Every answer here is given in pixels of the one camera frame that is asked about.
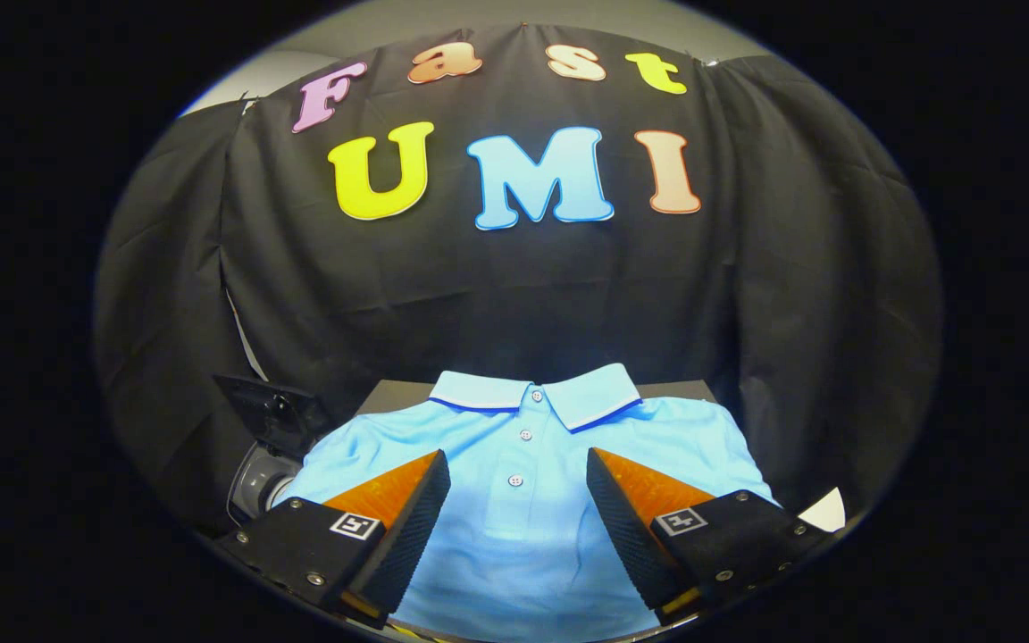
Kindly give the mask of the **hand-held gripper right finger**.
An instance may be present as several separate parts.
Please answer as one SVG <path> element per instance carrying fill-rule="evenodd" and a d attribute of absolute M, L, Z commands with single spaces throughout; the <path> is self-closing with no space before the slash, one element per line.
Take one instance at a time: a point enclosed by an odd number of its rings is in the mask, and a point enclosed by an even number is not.
<path fill-rule="evenodd" d="M 604 448 L 588 449 L 586 484 L 661 626 L 770 590 L 833 541 L 829 530 L 748 489 L 715 496 Z"/>

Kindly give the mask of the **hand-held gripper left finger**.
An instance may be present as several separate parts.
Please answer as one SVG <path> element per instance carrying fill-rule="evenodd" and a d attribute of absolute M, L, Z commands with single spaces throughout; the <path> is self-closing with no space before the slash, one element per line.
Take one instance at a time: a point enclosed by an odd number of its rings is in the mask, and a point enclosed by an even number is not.
<path fill-rule="evenodd" d="M 213 550 L 269 590 L 372 630 L 409 590 L 452 477 L 442 449 L 323 502 L 290 497 Z"/>

